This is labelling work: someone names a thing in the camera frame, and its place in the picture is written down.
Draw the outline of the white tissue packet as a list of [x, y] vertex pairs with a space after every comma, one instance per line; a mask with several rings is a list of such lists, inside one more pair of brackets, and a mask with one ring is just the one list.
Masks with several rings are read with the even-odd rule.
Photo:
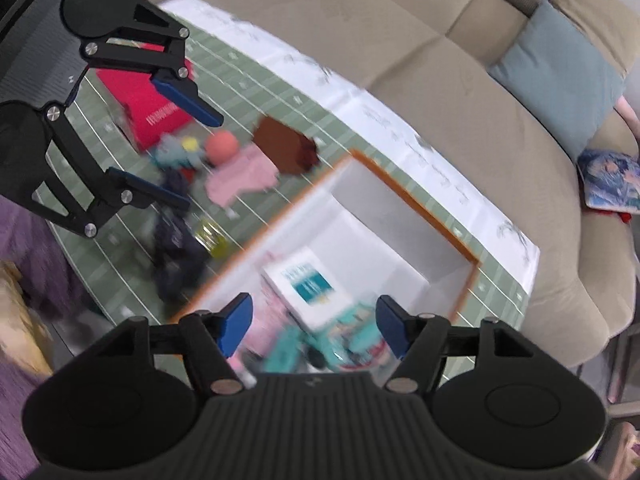
[[308, 333], [321, 332], [354, 303], [340, 281], [307, 247], [266, 264], [262, 277]]

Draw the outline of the pink foam ball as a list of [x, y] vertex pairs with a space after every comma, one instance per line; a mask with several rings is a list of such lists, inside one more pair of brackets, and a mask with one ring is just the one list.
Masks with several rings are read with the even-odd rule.
[[208, 137], [204, 148], [208, 162], [220, 166], [239, 153], [240, 142], [231, 131], [218, 130]]

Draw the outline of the light blue cushion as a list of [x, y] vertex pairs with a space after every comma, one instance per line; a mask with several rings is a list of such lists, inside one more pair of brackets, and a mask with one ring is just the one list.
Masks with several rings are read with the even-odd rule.
[[624, 78], [560, 11], [541, 3], [488, 74], [577, 160], [623, 94]]

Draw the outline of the brown leather pouch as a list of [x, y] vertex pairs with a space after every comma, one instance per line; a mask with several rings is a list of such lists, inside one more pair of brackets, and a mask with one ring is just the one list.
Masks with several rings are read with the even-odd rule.
[[253, 142], [280, 174], [301, 176], [320, 165], [316, 142], [273, 117], [265, 116], [258, 122]]

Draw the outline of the pink folded cloth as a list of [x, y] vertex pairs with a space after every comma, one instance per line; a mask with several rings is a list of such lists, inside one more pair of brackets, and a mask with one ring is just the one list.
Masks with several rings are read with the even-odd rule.
[[278, 177], [277, 166], [256, 144], [251, 143], [208, 176], [205, 191], [213, 204], [228, 208], [243, 193], [274, 188]]

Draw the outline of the red cardboard box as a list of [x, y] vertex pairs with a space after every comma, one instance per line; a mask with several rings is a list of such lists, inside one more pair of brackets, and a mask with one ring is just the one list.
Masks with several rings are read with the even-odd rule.
[[96, 76], [112, 121], [139, 153], [194, 122], [155, 89], [149, 74], [99, 68]]

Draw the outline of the teal plush with yellow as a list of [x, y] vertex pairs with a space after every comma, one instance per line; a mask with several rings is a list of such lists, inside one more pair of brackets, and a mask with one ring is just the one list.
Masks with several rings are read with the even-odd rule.
[[206, 153], [194, 136], [172, 136], [163, 134], [150, 151], [152, 161], [162, 169], [197, 170], [204, 164]]

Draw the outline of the purple fuzzy blanket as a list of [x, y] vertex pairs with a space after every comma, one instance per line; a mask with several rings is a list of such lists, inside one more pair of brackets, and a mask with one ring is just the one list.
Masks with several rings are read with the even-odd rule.
[[52, 374], [46, 328], [72, 315], [81, 287], [47, 222], [1, 200], [1, 477], [21, 479], [37, 465], [22, 427], [29, 395]]

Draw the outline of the dark navy cloth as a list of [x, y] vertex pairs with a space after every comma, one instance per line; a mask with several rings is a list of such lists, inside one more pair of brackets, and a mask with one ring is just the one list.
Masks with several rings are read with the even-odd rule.
[[177, 302], [200, 281], [209, 253], [186, 223], [191, 205], [186, 177], [168, 168], [160, 187], [186, 201], [184, 208], [160, 204], [153, 231], [152, 278], [157, 295], [163, 302]]

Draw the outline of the beige sofa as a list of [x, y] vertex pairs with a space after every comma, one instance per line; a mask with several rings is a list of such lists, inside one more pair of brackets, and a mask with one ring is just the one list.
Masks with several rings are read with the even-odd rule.
[[[166, 0], [150, 0], [161, 3]], [[486, 67], [527, 16], [504, 0], [202, 0], [380, 100], [540, 251], [523, 333], [568, 367], [634, 316], [630, 226], [585, 210], [574, 164]]]

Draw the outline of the teal plush doll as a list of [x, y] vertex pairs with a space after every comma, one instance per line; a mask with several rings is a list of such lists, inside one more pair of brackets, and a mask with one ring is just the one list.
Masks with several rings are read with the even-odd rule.
[[260, 370], [285, 374], [364, 370], [376, 375], [392, 361], [392, 352], [376, 325], [374, 307], [358, 302], [317, 333], [288, 323], [262, 359]]

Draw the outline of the yellow green small object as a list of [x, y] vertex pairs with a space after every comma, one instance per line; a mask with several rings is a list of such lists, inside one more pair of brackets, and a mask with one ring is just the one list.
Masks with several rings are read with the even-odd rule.
[[213, 221], [203, 219], [194, 230], [194, 237], [214, 259], [227, 258], [230, 252], [228, 237], [220, 226]]

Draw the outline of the orange rimmed white box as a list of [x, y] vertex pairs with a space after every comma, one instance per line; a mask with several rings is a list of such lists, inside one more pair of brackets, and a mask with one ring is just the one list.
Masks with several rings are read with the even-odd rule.
[[353, 152], [300, 194], [211, 278], [175, 318], [218, 312], [241, 292], [253, 318], [241, 346], [266, 356], [294, 318], [270, 264], [295, 259], [320, 263], [349, 301], [387, 295], [412, 314], [453, 320], [480, 260], [372, 159]]

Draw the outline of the blue anime print pillow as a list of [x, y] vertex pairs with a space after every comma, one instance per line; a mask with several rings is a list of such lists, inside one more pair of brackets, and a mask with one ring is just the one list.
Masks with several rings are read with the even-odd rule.
[[628, 155], [585, 150], [577, 162], [585, 205], [591, 209], [639, 213], [639, 162]]

